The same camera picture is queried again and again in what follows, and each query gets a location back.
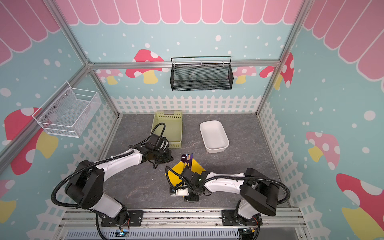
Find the purple fork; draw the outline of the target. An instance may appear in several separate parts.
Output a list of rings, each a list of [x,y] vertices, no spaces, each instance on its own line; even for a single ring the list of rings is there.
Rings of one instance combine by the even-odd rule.
[[[189,155],[190,155],[190,154],[187,154],[187,155],[186,155],[186,164],[187,164],[188,168],[189,168]]]

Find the purple knife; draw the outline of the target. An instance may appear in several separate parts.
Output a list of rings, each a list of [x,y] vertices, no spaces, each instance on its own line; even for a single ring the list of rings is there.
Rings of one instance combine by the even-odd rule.
[[[193,164],[193,154],[189,155],[189,168],[192,169],[192,164]]]

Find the purple spoon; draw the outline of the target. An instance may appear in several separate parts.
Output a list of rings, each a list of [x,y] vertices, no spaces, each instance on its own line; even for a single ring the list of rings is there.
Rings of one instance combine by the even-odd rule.
[[[186,163],[186,155],[187,155],[187,154],[183,154],[183,155],[181,156],[181,162],[182,162],[183,164]]]

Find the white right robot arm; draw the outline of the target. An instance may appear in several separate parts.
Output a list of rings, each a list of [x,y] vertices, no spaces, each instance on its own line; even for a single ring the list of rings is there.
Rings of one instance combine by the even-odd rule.
[[[195,173],[184,169],[182,180],[170,189],[172,196],[182,196],[186,201],[197,202],[200,195],[216,192],[232,193],[242,196],[233,212],[223,211],[223,224],[257,226],[261,224],[261,214],[274,217],[279,202],[280,183],[267,178],[255,169],[235,175],[220,175],[203,171]]]

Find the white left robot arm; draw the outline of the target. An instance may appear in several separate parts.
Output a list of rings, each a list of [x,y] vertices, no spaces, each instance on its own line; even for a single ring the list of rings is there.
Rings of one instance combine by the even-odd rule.
[[[104,182],[112,176],[144,162],[155,166],[173,161],[172,151],[149,150],[145,147],[128,151],[91,163],[80,162],[74,175],[68,180],[65,193],[77,204],[78,208],[91,210],[102,218],[110,218],[117,224],[129,220],[125,205],[104,193]]]

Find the green perforated plastic basket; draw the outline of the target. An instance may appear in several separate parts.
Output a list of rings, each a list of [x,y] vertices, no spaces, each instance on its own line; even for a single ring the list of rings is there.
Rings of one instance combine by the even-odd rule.
[[[171,149],[182,147],[183,136],[183,112],[182,111],[158,111],[154,115],[151,131],[159,123],[166,125],[163,137],[170,142]]]

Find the white plastic tub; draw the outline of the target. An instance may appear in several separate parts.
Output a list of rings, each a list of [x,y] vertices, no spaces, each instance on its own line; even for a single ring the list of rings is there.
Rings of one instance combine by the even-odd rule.
[[[224,152],[230,142],[220,121],[212,120],[200,124],[200,131],[206,151],[210,154]]]

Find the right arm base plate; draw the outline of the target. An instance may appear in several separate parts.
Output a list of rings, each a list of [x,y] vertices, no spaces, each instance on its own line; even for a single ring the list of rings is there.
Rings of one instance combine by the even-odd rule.
[[[237,214],[236,210],[222,210],[222,224],[223,226],[258,226],[262,225],[263,221],[261,214],[258,213],[250,219],[246,219]]]

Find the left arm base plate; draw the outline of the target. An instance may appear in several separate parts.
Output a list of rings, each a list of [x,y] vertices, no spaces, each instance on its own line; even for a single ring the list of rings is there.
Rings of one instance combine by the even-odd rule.
[[[115,218],[102,218],[102,227],[140,227],[144,218],[144,211],[125,210]]]

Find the black mesh wall basket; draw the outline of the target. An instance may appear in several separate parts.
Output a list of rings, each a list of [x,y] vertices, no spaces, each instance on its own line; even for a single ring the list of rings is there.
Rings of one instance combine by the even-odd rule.
[[[231,56],[171,58],[173,91],[231,90],[234,82]]]

